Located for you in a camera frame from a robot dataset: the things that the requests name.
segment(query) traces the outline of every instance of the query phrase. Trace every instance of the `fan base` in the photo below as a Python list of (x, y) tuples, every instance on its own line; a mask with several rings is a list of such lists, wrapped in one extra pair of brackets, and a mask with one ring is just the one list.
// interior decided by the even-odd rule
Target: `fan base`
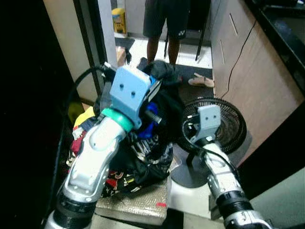
[(178, 145), (173, 146), (173, 154), (182, 161), (182, 164), (171, 172), (171, 177), (177, 184), (183, 187), (196, 188), (207, 183), (210, 170), (204, 161), (195, 156), (192, 164), (188, 166), (186, 163), (188, 153)]

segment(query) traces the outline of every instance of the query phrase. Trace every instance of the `flip-flop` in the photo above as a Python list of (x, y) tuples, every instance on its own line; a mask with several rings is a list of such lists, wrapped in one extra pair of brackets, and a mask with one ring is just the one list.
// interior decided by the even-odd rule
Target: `flip-flop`
[(198, 73), (194, 73), (195, 77), (188, 80), (189, 85), (198, 87), (215, 87), (213, 80), (206, 78)]

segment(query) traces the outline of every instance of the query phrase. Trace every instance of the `electric fan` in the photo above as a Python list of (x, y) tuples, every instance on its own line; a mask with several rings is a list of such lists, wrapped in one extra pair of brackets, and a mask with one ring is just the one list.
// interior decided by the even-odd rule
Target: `electric fan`
[(207, 182), (209, 169), (205, 165), (202, 148), (205, 142), (198, 140), (196, 144), (192, 144), (189, 139), (196, 135), (200, 124), (198, 108), (208, 105), (217, 105), (221, 110), (221, 124), (215, 133), (214, 141), (223, 152), (230, 154), (237, 150), (246, 137), (245, 120), (239, 110), (229, 102), (218, 98), (199, 97), (188, 103), (183, 111), (183, 136), (177, 142), (179, 146), (174, 146), (177, 166), (171, 171), (172, 179), (184, 187), (200, 187)]

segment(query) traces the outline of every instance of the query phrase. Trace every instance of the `black shorts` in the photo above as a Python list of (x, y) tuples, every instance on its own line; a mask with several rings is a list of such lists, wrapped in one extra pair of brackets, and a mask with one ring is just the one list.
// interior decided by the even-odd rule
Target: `black shorts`
[(190, 0), (146, 0), (143, 34), (146, 37), (158, 37), (167, 21), (170, 37), (185, 37)]

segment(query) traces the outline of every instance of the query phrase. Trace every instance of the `tiled floor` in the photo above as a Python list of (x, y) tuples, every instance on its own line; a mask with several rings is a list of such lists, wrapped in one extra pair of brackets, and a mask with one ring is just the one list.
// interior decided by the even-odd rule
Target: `tiled floor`
[(139, 229), (138, 227), (94, 215), (90, 229)]
[(184, 229), (224, 229), (224, 225), (218, 221), (211, 221), (206, 218), (184, 214)]
[[(134, 38), (134, 39), (135, 42), (133, 43), (129, 52), (132, 55), (132, 61), (130, 65), (136, 67), (140, 62), (140, 59), (142, 57), (147, 56), (146, 48), (147, 48), (148, 40), (138, 39), (138, 38)], [(169, 62), (168, 53), (166, 54), (166, 58), (164, 59), (164, 48), (165, 48), (165, 42), (160, 40), (155, 59), (165, 60), (166, 62)], [(212, 69), (211, 47), (203, 46), (201, 48), (201, 53), (197, 61), (195, 61), (196, 52), (197, 52), (197, 46), (181, 44), (179, 54), (177, 57), (177, 64)]]
[(172, 180), (168, 206), (196, 216), (210, 218), (208, 184), (198, 188), (183, 187)]

